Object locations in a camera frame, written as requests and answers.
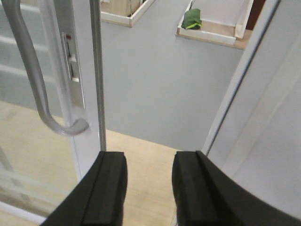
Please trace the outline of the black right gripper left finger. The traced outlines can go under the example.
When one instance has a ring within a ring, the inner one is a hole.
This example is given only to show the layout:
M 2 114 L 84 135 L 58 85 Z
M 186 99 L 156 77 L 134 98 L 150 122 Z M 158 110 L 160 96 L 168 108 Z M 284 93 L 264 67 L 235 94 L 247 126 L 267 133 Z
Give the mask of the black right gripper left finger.
M 42 225 L 121 226 L 126 193 L 124 153 L 100 151 L 87 174 Z

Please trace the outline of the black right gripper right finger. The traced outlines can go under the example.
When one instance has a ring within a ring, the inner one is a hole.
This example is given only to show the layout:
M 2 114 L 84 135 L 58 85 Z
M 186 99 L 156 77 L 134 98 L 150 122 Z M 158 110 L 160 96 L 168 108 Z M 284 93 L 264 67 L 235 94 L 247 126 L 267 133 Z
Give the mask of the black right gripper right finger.
M 180 226 L 299 226 L 301 221 L 260 200 L 201 151 L 178 151 L 172 186 Z

